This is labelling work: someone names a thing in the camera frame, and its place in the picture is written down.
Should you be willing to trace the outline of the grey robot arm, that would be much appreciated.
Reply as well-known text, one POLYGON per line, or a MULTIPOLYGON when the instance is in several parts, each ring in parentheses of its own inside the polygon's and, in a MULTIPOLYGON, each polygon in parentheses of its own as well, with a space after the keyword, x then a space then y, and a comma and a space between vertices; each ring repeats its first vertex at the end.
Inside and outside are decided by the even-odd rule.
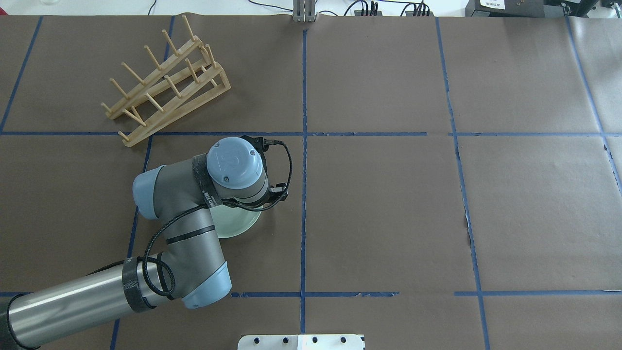
POLYGON ((133 198, 142 217, 160 221, 140 256, 40 292, 18 294, 1 307, 1 348, 35 350, 62 337, 170 300, 201 308, 231 290, 212 209, 261 212, 287 195, 274 188, 265 153, 281 141, 227 137, 208 153, 138 175, 133 198))

